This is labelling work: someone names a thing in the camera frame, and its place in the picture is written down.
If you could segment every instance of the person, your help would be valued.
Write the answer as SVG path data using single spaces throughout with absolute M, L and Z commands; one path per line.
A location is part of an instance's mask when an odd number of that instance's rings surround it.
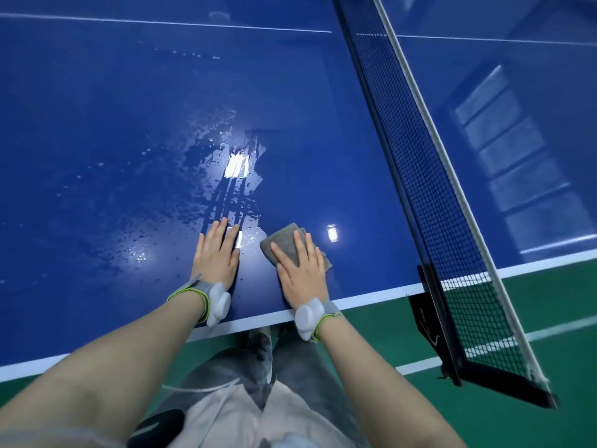
M 239 263 L 228 221 L 199 235 L 191 277 L 230 288 Z M 294 233 L 298 266 L 275 244 L 284 297 L 298 309 L 329 299 L 323 256 Z M 0 410 L 0 444 L 170 447 L 463 447 L 421 393 L 344 316 L 321 321 L 344 390 L 315 343 L 285 326 L 271 348 L 267 329 L 192 371 L 144 422 L 176 354 L 205 313 L 197 292 L 159 308 L 68 355 Z

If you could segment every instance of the gray pants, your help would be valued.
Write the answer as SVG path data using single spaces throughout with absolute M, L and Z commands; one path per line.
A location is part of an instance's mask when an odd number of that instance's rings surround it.
M 285 328 L 273 349 L 272 377 L 301 396 L 312 410 L 327 418 L 357 447 L 368 447 L 346 394 L 325 367 L 315 343 L 303 341 L 294 325 Z M 211 388 L 238 378 L 263 410 L 273 387 L 266 384 L 263 355 L 260 340 L 251 340 L 245 349 L 228 348 L 191 371 L 180 387 Z M 186 412 L 208 394 L 173 392 L 153 414 L 172 408 Z

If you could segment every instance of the black mesh net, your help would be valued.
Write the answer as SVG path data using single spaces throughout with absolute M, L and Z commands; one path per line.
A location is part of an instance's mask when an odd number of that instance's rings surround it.
M 422 254 L 435 267 L 467 358 L 527 377 L 526 362 L 373 0 L 334 4 L 380 135 L 391 150 Z

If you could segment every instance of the folded cleaning cloth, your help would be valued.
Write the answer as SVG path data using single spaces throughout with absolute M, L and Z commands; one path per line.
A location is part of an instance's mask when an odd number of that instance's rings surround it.
M 261 247 L 263 254 L 267 257 L 267 259 L 269 259 L 270 263 L 272 263 L 273 265 L 278 264 L 278 259 L 273 254 L 272 248 L 270 247 L 270 244 L 272 242 L 275 242 L 276 245 L 280 247 L 280 249 L 284 253 L 286 253 L 286 255 L 295 263 L 296 266 L 299 265 L 299 254 L 297 253 L 293 237 L 293 233 L 297 229 L 300 233 L 300 238 L 304 244 L 304 235 L 306 234 L 306 231 L 304 230 L 304 228 L 299 228 L 296 223 L 291 223 L 287 227 L 282 228 L 280 231 L 276 231 L 270 237 L 262 240 L 259 243 L 259 246 Z M 321 252 L 321 254 L 324 257 L 324 269 L 327 272 L 332 267 L 332 264 L 323 251 Z

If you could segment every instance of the neon green wristband trim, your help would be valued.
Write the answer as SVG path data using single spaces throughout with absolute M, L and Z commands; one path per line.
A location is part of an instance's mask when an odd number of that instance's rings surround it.
M 325 316 L 323 316 L 321 318 L 321 320 L 319 321 L 319 323 L 317 324 L 317 327 L 315 327 L 315 330 L 313 331 L 313 336 L 311 338 L 313 338 L 313 341 L 315 341 L 316 343 L 319 342 L 319 328 L 321 327 L 321 324 L 327 319 L 327 318 L 335 318 L 336 316 L 340 316 L 341 313 L 333 313 L 333 314 L 326 314 Z
M 203 314 L 199 318 L 199 321 L 197 321 L 197 323 L 200 324 L 200 323 L 205 322 L 207 320 L 207 317 L 209 317 L 209 315 L 210 315 L 210 300 L 207 297 L 207 294 L 205 294 L 204 292 L 199 291 L 198 289 L 189 287 L 189 288 L 181 289 L 178 292 L 175 292 L 174 294 L 169 296 L 168 299 L 166 299 L 166 301 L 169 301 L 172 297 L 177 296 L 178 294 L 186 292 L 186 291 L 194 291 L 194 292 L 198 293 L 203 298 L 203 304 L 205 306 L 205 309 L 203 311 Z

